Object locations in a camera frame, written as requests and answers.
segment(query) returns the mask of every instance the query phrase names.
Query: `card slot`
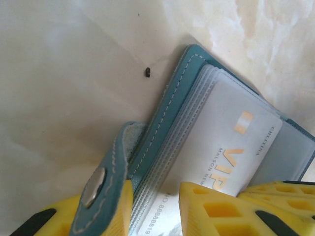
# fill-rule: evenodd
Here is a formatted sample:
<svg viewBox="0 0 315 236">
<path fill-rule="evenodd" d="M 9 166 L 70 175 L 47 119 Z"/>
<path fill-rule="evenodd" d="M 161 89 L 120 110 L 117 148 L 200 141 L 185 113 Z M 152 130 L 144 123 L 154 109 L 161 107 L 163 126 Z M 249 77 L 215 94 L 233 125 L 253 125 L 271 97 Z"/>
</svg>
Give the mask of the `card slot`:
<svg viewBox="0 0 315 236">
<path fill-rule="evenodd" d="M 250 185 L 275 180 L 300 180 L 314 151 L 313 140 L 284 122 Z"/>
</svg>

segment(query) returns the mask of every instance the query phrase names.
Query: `card holder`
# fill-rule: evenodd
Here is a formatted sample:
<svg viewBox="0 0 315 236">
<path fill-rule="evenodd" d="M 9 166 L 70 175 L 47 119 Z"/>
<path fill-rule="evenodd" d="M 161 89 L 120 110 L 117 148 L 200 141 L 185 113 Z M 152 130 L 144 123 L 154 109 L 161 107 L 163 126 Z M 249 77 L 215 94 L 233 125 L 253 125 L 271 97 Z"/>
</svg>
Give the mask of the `card holder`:
<svg viewBox="0 0 315 236">
<path fill-rule="evenodd" d="M 200 46 L 189 46 L 128 169 L 128 176 L 135 188 L 130 235 L 141 236 L 147 232 L 156 235 L 157 233 L 145 228 L 145 218 L 148 213 L 151 214 L 149 210 L 158 190 L 185 142 L 194 118 L 198 116 L 203 102 L 216 82 L 216 78 L 212 81 L 204 80 L 206 70 L 208 74 L 216 73 L 216 77 L 222 73 L 225 74 L 230 84 L 242 88 L 252 101 L 276 114 L 283 121 L 279 134 L 250 184 L 272 180 L 300 180 L 314 158 L 315 141 L 312 135 L 287 119 Z M 279 172 L 284 161 L 287 169 Z"/>
<path fill-rule="evenodd" d="M 213 74 L 212 80 L 207 75 Z M 315 138 L 294 121 L 287 119 L 259 93 L 239 80 L 233 73 L 215 60 L 198 45 L 188 46 L 181 57 L 172 79 L 148 127 L 130 122 L 123 126 L 98 168 L 105 168 L 106 180 L 92 207 L 83 206 L 82 198 L 89 188 L 87 183 L 70 235 L 90 235 L 103 232 L 113 218 L 124 180 L 131 179 L 134 188 L 134 207 L 130 235 L 139 235 L 152 200 L 159 186 L 176 160 L 185 138 L 216 83 L 224 74 L 227 81 L 282 120 L 283 125 L 250 184 L 272 180 L 301 180 L 315 155 Z M 163 201 L 168 201 L 165 193 Z M 171 233 L 181 235 L 181 225 L 175 225 Z M 156 235 L 151 229 L 145 235 Z"/>
</svg>

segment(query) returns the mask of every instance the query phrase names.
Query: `turquoise leather wallet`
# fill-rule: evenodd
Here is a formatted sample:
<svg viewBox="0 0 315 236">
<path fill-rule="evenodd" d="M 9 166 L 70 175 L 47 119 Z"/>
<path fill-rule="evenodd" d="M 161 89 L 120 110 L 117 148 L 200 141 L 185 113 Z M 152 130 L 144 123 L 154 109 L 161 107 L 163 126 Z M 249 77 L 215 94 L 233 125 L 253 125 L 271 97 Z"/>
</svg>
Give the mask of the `turquoise leather wallet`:
<svg viewBox="0 0 315 236">
<path fill-rule="evenodd" d="M 148 171 L 154 162 L 159 161 L 157 156 L 163 142 L 173 132 L 172 126 L 179 122 L 177 116 L 183 104 L 192 99 L 189 93 L 195 86 L 199 72 L 208 64 L 225 70 L 239 80 L 202 47 L 188 46 L 149 125 L 146 127 L 142 123 L 130 122 L 121 129 L 98 167 L 106 169 L 106 181 L 91 207 L 83 207 L 80 201 L 70 235 L 100 235 L 106 230 L 115 214 L 126 178 L 132 180 L 137 201 L 137 196 L 141 195 L 139 186 L 150 177 Z M 259 96 L 253 88 L 241 80 L 239 82 L 250 89 L 253 96 Z M 280 115 L 283 125 L 250 184 L 273 180 L 301 180 L 315 155 L 315 138 L 278 110 L 274 111 Z"/>
</svg>

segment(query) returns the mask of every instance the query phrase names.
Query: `black rubber piece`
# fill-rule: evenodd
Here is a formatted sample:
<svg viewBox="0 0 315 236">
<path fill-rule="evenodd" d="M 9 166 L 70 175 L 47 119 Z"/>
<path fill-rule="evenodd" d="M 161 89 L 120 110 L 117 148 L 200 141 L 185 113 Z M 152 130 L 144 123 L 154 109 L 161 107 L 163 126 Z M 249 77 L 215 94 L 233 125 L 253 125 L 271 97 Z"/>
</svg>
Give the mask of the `black rubber piece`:
<svg viewBox="0 0 315 236">
<path fill-rule="evenodd" d="M 146 71 L 145 71 L 145 76 L 149 78 L 150 77 L 150 73 L 151 73 L 151 69 L 149 67 L 147 67 Z"/>
<path fill-rule="evenodd" d="M 34 236 L 56 212 L 56 209 L 51 208 L 34 214 L 10 236 Z"/>
<path fill-rule="evenodd" d="M 285 222 L 273 214 L 258 210 L 256 215 L 278 236 L 299 236 Z"/>
<path fill-rule="evenodd" d="M 304 185 L 315 185 L 315 182 L 303 182 L 303 181 L 291 181 L 291 180 L 286 180 L 286 181 L 283 181 L 283 183 L 304 184 Z"/>
</svg>

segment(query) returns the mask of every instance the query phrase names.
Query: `white card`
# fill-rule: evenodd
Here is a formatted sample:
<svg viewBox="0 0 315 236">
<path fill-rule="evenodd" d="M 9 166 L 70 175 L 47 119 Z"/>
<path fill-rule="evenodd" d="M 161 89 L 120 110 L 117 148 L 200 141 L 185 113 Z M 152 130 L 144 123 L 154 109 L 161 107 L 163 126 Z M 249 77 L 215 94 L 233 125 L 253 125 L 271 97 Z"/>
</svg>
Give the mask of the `white card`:
<svg viewBox="0 0 315 236">
<path fill-rule="evenodd" d="M 253 177 L 281 126 L 279 115 L 228 82 L 218 81 L 138 236 L 182 235 L 178 205 L 182 181 L 236 196 Z"/>
</svg>

